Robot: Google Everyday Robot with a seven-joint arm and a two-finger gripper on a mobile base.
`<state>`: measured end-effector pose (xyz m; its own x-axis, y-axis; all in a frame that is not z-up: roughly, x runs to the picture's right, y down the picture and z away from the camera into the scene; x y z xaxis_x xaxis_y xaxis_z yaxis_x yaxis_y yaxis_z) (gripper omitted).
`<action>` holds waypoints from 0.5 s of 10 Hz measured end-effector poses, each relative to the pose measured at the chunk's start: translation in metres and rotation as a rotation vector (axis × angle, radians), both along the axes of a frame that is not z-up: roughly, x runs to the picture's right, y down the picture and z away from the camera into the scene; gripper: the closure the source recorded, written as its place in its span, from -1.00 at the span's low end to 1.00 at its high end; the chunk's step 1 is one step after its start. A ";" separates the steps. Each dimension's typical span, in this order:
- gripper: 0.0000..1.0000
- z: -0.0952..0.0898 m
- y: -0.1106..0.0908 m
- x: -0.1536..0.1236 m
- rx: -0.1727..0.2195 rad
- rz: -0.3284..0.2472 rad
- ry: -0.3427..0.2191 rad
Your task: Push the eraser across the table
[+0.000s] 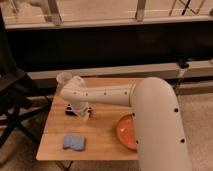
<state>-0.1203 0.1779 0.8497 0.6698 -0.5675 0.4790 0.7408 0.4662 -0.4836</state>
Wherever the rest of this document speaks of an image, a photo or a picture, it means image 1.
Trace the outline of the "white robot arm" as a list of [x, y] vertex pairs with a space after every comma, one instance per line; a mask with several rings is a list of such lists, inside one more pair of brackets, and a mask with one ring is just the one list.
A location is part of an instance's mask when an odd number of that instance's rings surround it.
[[73, 77], [60, 95], [81, 117], [91, 102], [131, 107], [140, 171], [192, 171], [177, 96], [165, 80], [147, 77], [135, 84], [87, 87]]

